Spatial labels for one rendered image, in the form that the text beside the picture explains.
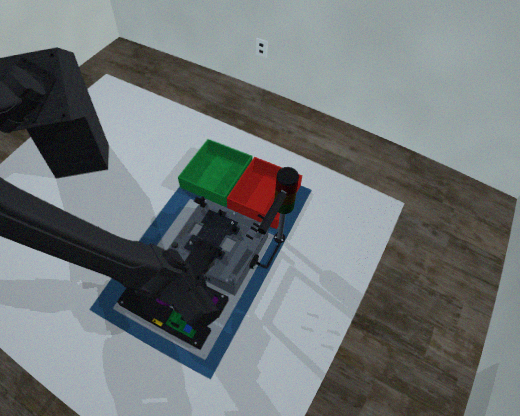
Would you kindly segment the green circuit board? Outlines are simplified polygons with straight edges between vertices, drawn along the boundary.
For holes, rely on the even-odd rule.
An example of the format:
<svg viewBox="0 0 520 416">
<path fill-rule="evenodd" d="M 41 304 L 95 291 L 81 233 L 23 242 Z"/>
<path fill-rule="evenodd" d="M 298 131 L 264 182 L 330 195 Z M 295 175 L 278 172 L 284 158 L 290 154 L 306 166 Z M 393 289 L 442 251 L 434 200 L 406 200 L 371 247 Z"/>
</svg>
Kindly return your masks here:
<svg viewBox="0 0 520 416">
<path fill-rule="evenodd" d="M 169 320 L 171 320 L 171 322 L 169 322 Z M 196 333 L 196 331 L 194 331 L 193 328 L 185 322 L 183 317 L 174 310 L 165 324 L 187 335 L 190 338 L 193 338 Z"/>
</svg>

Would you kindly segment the green bin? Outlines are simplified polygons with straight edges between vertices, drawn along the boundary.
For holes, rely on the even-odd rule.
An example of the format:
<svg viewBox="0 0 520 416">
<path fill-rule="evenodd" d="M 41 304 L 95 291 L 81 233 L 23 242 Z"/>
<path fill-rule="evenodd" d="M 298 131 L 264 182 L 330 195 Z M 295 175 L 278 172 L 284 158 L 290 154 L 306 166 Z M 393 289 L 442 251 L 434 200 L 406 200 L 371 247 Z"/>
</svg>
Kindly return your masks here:
<svg viewBox="0 0 520 416">
<path fill-rule="evenodd" d="M 226 207 L 228 195 L 252 157 L 207 139 L 178 176 L 180 188 Z"/>
</svg>

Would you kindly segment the red tray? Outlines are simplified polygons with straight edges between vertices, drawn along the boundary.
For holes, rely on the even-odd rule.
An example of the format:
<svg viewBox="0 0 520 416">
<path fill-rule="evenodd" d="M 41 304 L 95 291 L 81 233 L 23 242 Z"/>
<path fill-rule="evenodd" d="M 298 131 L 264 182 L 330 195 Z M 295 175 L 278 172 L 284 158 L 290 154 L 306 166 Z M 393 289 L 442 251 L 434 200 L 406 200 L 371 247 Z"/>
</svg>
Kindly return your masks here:
<svg viewBox="0 0 520 416">
<path fill-rule="evenodd" d="M 229 196 L 227 208 L 258 222 L 275 198 L 277 172 L 282 167 L 254 157 Z"/>
</svg>

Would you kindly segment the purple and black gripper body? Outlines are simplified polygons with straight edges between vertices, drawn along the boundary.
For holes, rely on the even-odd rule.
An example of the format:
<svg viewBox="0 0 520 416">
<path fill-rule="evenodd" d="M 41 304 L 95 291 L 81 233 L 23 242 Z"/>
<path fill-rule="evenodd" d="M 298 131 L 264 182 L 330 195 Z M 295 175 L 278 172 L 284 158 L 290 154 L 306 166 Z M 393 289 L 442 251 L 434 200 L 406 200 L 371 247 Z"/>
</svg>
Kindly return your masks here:
<svg viewBox="0 0 520 416">
<path fill-rule="evenodd" d="M 214 298 L 214 293 L 213 293 L 212 291 L 210 291 L 210 290 L 207 289 L 206 292 L 208 293 L 208 295 L 210 296 L 211 299 Z M 158 300 L 161 300 L 161 301 L 165 302 L 166 304 L 168 304 L 167 301 L 165 300 L 165 298 L 163 297 L 163 295 L 161 295 L 161 296 L 158 298 Z M 173 306 L 173 309 L 174 309 L 174 311 L 176 311 L 177 313 L 179 313 L 178 310 L 175 308 L 175 306 Z M 179 314 L 180 314 L 180 313 L 179 313 Z"/>
</svg>

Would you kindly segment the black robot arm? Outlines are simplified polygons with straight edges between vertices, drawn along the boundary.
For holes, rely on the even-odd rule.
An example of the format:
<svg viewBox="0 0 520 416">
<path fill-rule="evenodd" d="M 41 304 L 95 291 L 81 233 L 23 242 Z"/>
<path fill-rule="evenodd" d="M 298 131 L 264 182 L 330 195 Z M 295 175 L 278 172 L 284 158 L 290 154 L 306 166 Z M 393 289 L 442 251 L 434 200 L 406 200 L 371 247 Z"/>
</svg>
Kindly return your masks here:
<svg viewBox="0 0 520 416">
<path fill-rule="evenodd" d="M 0 131 L 36 122 L 56 80 L 55 73 L 20 58 L 0 79 Z M 184 262 L 176 250 L 118 237 L 1 177 L 0 236 L 106 275 L 138 295 L 163 295 L 195 331 L 220 315 L 201 276 L 214 266 L 218 248 L 201 239 Z"/>
</svg>

